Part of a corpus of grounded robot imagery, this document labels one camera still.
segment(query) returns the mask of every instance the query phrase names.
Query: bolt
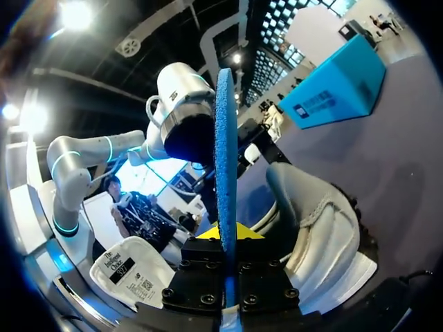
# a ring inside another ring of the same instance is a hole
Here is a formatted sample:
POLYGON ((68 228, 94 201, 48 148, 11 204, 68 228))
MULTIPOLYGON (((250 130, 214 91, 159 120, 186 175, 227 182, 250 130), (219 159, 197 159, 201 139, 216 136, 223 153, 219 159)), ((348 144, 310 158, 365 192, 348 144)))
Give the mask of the bolt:
POLYGON ((190 265, 191 265, 191 262, 188 261, 187 259, 182 259, 181 262, 180 262, 180 266, 181 266, 182 268, 187 268, 187 267, 190 266, 190 265))
POLYGON ((218 265, 219 264, 217 264, 217 263, 210 262, 210 263, 206 264, 206 268, 209 268, 210 270, 213 270, 213 269, 217 268, 218 265))
POLYGON ((288 299, 295 299, 300 293, 295 288, 289 288, 284 291, 284 296, 288 299))
POLYGON ((277 266, 280 265, 279 261, 273 260, 269 262, 269 266, 272 266, 273 268, 276 268, 277 266))
POLYGON ((244 263, 244 264, 242 265, 242 268, 243 268, 244 270, 250 270, 250 269, 252 268, 252 264, 251 264, 251 263, 244 263))
POLYGON ((203 304, 207 304, 207 305, 214 304, 215 297, 214 297, 214 295, 211 295, 211 294, 202 295, 200 297, 200 302, 203 304))
POLYGON ((161 291, 161 296, 163 296, 164 299, 170 299, 174 296, 174 290, 171 288, 165 288, 161 291))
POLYGON ((257 304, 257 302, 258 302, 258 297, 256 297, 254 294, 249 294, 243 299, 243 303, 248 304, 250 306, 257 304))

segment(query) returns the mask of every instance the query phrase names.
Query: blue sanding disc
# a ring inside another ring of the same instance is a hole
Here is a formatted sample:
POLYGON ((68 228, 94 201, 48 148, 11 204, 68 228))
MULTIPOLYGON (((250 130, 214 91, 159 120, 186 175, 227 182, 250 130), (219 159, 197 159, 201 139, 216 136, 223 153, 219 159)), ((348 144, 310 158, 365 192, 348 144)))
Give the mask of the blue sanding disc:
POLYGON ((215 188, 221 245, 228 267, 235 263, 237 241, 237 105, 229 68, 220 70, 215 97, 215 188))

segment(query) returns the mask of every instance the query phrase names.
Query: cyan box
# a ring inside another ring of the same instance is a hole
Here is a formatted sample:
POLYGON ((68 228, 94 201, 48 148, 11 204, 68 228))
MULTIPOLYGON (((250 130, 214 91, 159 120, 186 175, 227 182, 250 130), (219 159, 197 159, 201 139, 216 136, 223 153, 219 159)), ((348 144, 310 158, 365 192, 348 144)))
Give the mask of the cyan box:
POLYGON ((386 67, 366 39, 356 35, 279 106, 301 129, 368 116, 385 72, 386 67))

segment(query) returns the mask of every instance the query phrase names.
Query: floor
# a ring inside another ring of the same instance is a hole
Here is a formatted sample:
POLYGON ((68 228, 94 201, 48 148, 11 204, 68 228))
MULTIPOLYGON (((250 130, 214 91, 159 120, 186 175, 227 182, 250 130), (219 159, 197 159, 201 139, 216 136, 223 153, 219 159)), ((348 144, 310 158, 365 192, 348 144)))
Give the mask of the floor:
MULTIPOLYGON (((399 34, 400 36, 398 37, 393 33, 386 34, 385 39, 378 43, 377 54, 386 65, 412 57, 413 55, 426 53, 422 43, 411 29, 402 30, 399 34)), ((280 127, 282 134, 287 132, 293 124, 293 121, 288 116, 285 114, 283 116, 284 122, 280 127)))
MULTIPOLYGON (((381 42, 379 54, 389 65, 371 116, 307 130, 292 124, 277 142, 293 165, 356 196, 378 241, 378 272, 347 305, 387 277, 443 261, 442 84, 410 31, 381 42)), ((238 180, 237 220, 258 220, 272 205, 267 167, 259 159, 238 180)))

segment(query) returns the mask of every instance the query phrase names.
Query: white robotic arm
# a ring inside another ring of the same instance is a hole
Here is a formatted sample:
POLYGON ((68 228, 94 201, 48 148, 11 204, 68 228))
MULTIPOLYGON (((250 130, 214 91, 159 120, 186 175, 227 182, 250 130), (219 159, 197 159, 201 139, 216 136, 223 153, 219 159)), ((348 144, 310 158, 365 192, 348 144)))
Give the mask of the white robotic arm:
POLYGON ((170 157, 212 162, 215 92, 182 63, 166 66, 157 85, 159 95, 146 105, 151 119, 146 139, 142 131, 131 131, 86 139, 60 136, 50 144, 46 158, 56 186, 53 223, 64 236, 72 237, 78 231, 80 205, 92 182, 88 167, 122 154, 127 154, 132 166, 170 157), (152 115, 150 102, 155 99, 159 103, 152 115))
POLYGON ((47 161, 55 182, 53 221, 63 235, 73 236, 78 229, 78 213, 92 179, 88 167, 108 163, 133 150, 142 159, 140 146, 145 142, 142 131, 130 131, 115 136, 77 139, 56 138, 48 148, 47 161))

